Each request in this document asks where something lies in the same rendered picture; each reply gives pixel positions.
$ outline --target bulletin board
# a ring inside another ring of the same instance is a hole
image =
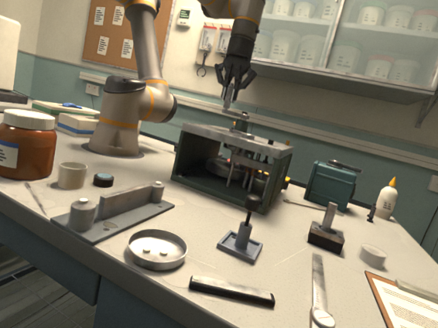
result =
[[[162,58],[173,0],[161,1],[155,19],[156,40]],[[131,23],[115,0],[91,0],[82,60],[137,70]]]

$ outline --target round metal tray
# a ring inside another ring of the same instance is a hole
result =
[[[148,270],[164,271],[184,263],[187,245],[172,232],[148,229],[129,238],[128,252],[137,265]]]

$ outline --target white bottle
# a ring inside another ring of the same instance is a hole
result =
[[[381,219],[389,220],[392,211],[394,210],[395,202],[397,201],[397,189],[395,188],[395,176],[389,183],[389,186],[383,188],[375,204],[375,216]]]

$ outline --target yellow tip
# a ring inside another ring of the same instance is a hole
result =
[[[392,178],[391,182],[389,183],[390,186],[395,186],[396,182],[395,182],[395,176]]]

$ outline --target floor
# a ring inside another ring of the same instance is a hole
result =
[[[93,327],[96,306],[89,306],[20,257],[14,261],[4,257],[4,248],[0,248],[0,328]]]

